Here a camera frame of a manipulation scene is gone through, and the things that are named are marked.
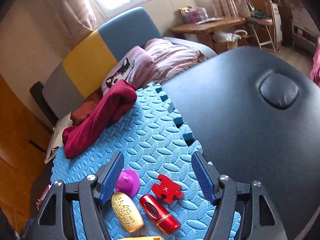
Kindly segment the magenta plastic suction toy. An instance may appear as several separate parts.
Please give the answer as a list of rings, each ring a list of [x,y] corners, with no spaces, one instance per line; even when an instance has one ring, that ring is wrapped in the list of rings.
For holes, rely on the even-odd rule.
[[[140,179],[132,169],[122,170],[115,185],[116,192],[122,192],[129,197],[134,197],[140,188]]]

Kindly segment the red metallic cylinder case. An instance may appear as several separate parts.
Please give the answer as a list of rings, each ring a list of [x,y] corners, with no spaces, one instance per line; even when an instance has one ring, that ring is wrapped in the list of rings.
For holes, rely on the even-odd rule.
[[[157,228],[166,235],[180,229],[181,223],[152,195],[143,195],[139,199],[139,204]]]

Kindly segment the orange plastic clip piece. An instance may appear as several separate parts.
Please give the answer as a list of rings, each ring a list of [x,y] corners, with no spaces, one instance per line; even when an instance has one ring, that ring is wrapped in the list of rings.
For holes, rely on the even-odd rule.
[[[164,240],[161,236],[131,237],[128,240]]]

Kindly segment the blue foam puzzle mat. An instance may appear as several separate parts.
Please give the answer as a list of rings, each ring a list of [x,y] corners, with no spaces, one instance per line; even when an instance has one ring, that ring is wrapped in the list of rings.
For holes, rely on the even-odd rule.
[[[120,151],[124,168],[139,175],[139,191],[132,199],[135,204],[151,193],[160,174],[181,185],[183,198],[166,205],[181,227],[164,238],[203,239],[215,207],[205,200],[191,166],[192,153],[202,151],[202,146],[161,85],[150,83],[136,93],[135,105],[81,155],[68,160],[64,149],[58,149],[51,181],[80,181]]]

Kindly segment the beige folded cloth bag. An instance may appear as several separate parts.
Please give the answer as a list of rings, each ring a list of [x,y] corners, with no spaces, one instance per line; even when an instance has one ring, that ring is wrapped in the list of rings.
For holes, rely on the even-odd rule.
[[[73,121],[71,120],[71,113],[68,113],[61,120],[57,122],[53,128],[53,135],[50,139],[49,146],[47,149],[46,157],[44,160],[45,164],[48,164],[51,160],[55,158],[56,151],[63,146],[62,134],[65,128],[71,127]]]

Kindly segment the pink shallow cardboard box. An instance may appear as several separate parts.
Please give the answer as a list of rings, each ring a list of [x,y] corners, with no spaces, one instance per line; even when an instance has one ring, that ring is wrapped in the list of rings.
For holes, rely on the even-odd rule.
[[[44,201],[44,199],[45,199],[45,197],[46,197],[46,195],[47,195],[47,193],[49,192],[49,190],[50,190],[51,187],[52,187],[51,185],[48,185],[48,186],[45,188],[45,190],[44,190],[43,194],[41,195],[41,197],[37,200],[36,206],[37,206],[37,210],[38,210],[38,211],[40,210],[41,204],[43,203],[43,201]]]

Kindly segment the dark red blanket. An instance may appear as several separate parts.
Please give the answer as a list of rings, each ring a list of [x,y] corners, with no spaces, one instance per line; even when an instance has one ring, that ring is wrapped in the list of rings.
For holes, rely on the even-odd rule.
[[[135,86],[125,80],[116,82],[82,124],[64,129],[62,142],[66,159],[74,159],[88,149],[108,125],[120,120],[134,106],[136,100]]]

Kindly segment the wooden wardrobe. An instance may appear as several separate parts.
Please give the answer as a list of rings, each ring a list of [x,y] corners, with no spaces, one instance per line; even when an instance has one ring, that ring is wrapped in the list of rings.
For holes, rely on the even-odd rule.
[[[30,217],[31,186],[44,170],[50,133],[1,79],[1,209],[20,232]]]

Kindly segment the grey yellow blue headboard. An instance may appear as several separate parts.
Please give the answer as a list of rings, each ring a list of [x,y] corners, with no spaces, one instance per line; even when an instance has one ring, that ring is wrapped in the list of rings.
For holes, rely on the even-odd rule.
[[[43,86],[42,96],[58,119],[76,110],[133,47],[161,33],[143,7],[104,23],[72,49]]]

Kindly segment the purple cat pillow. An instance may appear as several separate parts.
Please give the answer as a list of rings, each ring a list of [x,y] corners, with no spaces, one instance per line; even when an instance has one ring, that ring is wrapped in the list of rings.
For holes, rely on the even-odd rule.
[[[103,95],[119,80],[136,88],[142,87],[153,66],[154,60],[146,50],[133,47],[104,78],[101,84]]]

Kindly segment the black rolled mat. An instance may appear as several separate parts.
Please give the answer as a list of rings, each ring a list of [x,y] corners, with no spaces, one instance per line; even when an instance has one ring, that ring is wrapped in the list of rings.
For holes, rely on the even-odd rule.
[[[31,96],[33,97],[33,99],[41,109],[42,113],[49,120],[49,122],[53,126],[55,126],[59,119],[57,118],[55,113],[52,111],[52,109],[49,107],[48,103],[44,99],[42,94],[43,88],[44,88],[44,85],[40,81],[37,81],[31,86],[31,88],[29,89],[29,93],[31,94]]]

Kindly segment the pink striped duvet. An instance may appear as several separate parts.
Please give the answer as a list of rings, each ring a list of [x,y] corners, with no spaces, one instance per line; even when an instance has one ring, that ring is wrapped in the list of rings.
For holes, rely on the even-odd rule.
[[[152,56],[154,64],[142,87],[151,82],[163,84],[207,59],[198,49],[161,38],[149,40],[143,49]]]

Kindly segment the wooden desk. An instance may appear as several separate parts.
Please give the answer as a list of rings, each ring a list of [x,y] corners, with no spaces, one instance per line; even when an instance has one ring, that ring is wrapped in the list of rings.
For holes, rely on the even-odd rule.
[[[218,45],[212,39],[212,36],[217,31],[223,31],[230,29],[231,27],[240,26],[246,23],[244,18],[238,17],[223,17],[219,21],[204,23],[197,25],[196,23],[186,23],[178,25],[170,29],[170,32],[176,38],[185,39],[186,34],[197,35],[200,39],[200,42],[211,49],[217,48],[217,54],[221,54],[224,51],[235,49],[238,47],[237,42],[227,42],[225,45]]]

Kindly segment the pink gift box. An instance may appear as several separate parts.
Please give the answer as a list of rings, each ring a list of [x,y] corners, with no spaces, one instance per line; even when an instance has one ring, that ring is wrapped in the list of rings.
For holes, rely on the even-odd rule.
[[[196,23],[208,18],[207,11],[203,7],[182,7],[180,13],[185,23]]]

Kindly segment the pink curtain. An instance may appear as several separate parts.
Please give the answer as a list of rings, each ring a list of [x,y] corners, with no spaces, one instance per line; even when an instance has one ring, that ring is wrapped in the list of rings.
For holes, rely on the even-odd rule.
[[[63,28],[79,35],[97,28],[97,19],[89,0],[47,0]]]

